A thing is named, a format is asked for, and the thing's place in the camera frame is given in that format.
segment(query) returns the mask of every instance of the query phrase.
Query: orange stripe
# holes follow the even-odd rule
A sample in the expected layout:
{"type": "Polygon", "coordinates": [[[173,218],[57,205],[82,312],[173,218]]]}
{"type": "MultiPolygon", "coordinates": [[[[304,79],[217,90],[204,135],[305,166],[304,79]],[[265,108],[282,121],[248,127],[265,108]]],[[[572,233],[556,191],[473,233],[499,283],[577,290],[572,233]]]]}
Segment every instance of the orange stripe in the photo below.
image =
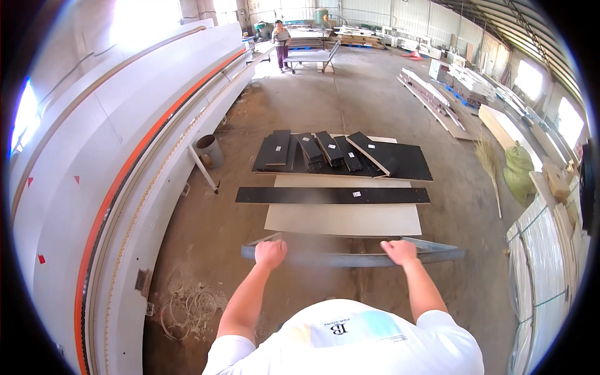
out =
{"type": "Polygon", "coordinates": [[[204,85],[213,75],[218,73],[221,69],[231,63],[233,60],[238,58],[245,52],[245,49],[241,49],[235,53],[232,57],[225,60],[218,67],[214,68],[210,73],[205,75],[202,79],[200,79],[194,86],[192,86],[181,98],[179,98],[162,116],[161,118],[152,126],[152,128],[146,133],[141,142],[136,146],[135,150],[131,153],[129,158],[123,167],[117,174],[115,180],[110,186],[108,193],[106,193],[106,197],[102,201],[100,205],[100,209],[98,210],[98,214],[96,215],[96,219],[92,225],[92,229],[89,232],[88,240],[85,244],[85,249],[83,251],[83,256],[81,259],[81,264],[79,266],[79,275],[77,276],[77,289],[75,292],[75,312],[74,312],[74,322],[75,322],[75,344],[77,348],[77,359],[79,361],[79,368],[82,374],[86,373],[85,369],[85,353],[83,352],[83,332],[81,329],[81,318],[82,318],[82,302],[83,302],[83,287],[85,286],[85,277],[88,272],[88,265],[90,263],[92,250],[94,249],[94,243],[96,238],[100,232],[100,227],[102,226],[102,222],[104,220],[104,215],[108,210],[110,203],[114,199],[119,186],[127,176],[127,172],[135,163],[135,160],[138,156],[143,152],[144,148],[147,146],[148,142],[154,137],[154,135],[160,130],[162,124],[167,121],[167,118],[175,112],[175,110],[184,102],[186,98],[188,98],[197,88],[204,85]]]}
{"type": "Polygon", "coordinates": [[[25,188],[25,183],[27,182],[27,179],[29,178],[31,171],[34,168],[35,163],[39,159],[42,150],[44,149],[44,147],[46,147],[48,142],[50,142],[50,138],[52,138],[54,133],[58,130],[58,128],[62,125],[62,123],[65,122],[67,117],[69,117],[69,115],[75,110],[75,108],[77,108],[78,105],[80,105],[100,85],[102,85],[109,78],[114,76],[116,73],[123,70],[126,66],[128,66],[132,62],[146,56],[150,52],[155,51],[155,50],[159,49],[160,47],[166,46],[167,44],[169,44],[171,42],[174,42],[176,40],[184,38],[188,35],[195,34],[202,30],[206,30],[206,27],[198,26],[195,29],[178,34],[174,37],[170,37],[169,39],[165,39],[162,42],[157,43],[151,47],[148,47],[145,50],[140,51],[140,52],[136,53],[135,55],[131,56],[130,58],[123,60],[122,62],[120,62],[119,64],[114,66],[111,70],[109,70],[108,72],[103,74],[96,81],[94,81],[85,90],[83,90],[83,92],[81,94],[79,94],[75,98],[75,100],[73,100],[71,102],[71,104],[69,104],[62,111],[62,113],[56,118],[56,120],[52,123],[52,125],[44,133],[44,136],[41,138],[40,142],[35,146],[35,149],[34,149],[33,153],[31,154],[31,158],[29,158],[29,160],[27,161],[27,165],[25,166],[25,170],[23,171],[23,174],[21,175],[21,179],[19,180],[19,184],[17,185],[17,190],[15,191],[15,194],[14,194],[13,205],[12,205],[11,211],[10,211],[10,217],[11,217],[12,224],[14,224],[14,217],[17,214],[17,207],[19,206],[19,202],[21,200],[21,195],[23,194],[23,189],[25,188]]]}

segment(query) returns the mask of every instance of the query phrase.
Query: window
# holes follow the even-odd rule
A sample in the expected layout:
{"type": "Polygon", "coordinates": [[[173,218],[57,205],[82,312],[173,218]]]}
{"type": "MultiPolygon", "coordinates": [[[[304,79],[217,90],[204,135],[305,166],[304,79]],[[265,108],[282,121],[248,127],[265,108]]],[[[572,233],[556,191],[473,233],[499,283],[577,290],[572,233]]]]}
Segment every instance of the window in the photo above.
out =
{"type": "Polygon", "coordinates": [[[29,142],[39,126],[40,116],[37,113],[37,101],[31,82],[28,79],[21,95],[17,116],[14,119],[13,137],[10,144],[11,154],[15,149],[23,151],[23,147],[29,142]]]}
{"type": "Polygon", "coordinates": [[[226,25],[238,21],[238,3],[236,0],[219,0],[214,2],[215,11],[217,12],[217,23],[226,25]]]}
{"type": "Polygon", "coordinates": [[[517,71],[515,85],[517,85],[532,100],[536,100],[539,96],[539,92],[542,90],[542,73],[521,60],[519,63],[519,70],[517,71]]]}
{"type": "Polygon", "coordinates": [[[117,0],[110,37],[122,48],[142,49],[167,36],[181,19],[179,0],[117,0]]]}
{"type": "Polygon", "coordinates": [[[581,129],[583,129],[583,120],[565,97],[560,100],[556,122],[559,133],[565,138],[569,147],[574,149],[579,135],[581,135],[581,129]]]}

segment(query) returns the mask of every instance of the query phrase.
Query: green sack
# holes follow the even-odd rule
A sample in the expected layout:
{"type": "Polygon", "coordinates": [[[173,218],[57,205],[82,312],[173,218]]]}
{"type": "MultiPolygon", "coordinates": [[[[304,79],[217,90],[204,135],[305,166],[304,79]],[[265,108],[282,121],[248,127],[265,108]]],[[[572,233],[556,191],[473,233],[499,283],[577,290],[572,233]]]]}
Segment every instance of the green sack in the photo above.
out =
{"type": "Polygon", "coordinates": [[[506,166],[503,169],[504,180],[511,190],[512,195],[523,206],[526,204],[527,195],[534,189],[529,172],[534,170],[531,156],[519,141],[514,147],[506,150],[506,166]]]}
{"type": "Polygon", "coordinates": [[[531,156],[526,149],[521,147],[519,141],[515,141],[515,146],[509,147],[506,152],[506,166],[515,173],[525,173],[529,178],[529,172],[534,170],[531,156]]]}

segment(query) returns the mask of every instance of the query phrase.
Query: metal bucket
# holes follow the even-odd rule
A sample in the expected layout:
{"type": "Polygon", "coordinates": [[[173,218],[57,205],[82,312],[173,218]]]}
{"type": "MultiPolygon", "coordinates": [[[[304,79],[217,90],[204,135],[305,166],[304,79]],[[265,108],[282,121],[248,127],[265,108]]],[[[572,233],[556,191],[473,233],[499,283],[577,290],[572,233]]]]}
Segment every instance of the metal bucket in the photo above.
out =
{"type": "Polygon", "coordinates": [[[217,169],[225,163],[225,156],[219,147],[217,138],[213,134],[203,136],[196,142],[198,157],[208,169],[217,169]]]}

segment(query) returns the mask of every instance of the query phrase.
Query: woman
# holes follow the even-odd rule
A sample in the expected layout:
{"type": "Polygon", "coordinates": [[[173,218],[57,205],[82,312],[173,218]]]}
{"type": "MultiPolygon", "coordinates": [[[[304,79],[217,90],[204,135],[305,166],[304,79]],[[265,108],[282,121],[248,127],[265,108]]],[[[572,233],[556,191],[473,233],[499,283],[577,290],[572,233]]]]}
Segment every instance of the woman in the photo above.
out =
{"type": "Polygon", "coordinates": [[[292,36],[287,31],[287,29],[283,28],[283,22],[281,20],[275,21],[275,30],[273,30],[273,39],[272,42],[276,43],[277,49],[277,62],[279,63],[279,69],[283,73],[283,59],[287,57],[287,47],[292,41],[292,36]]]}

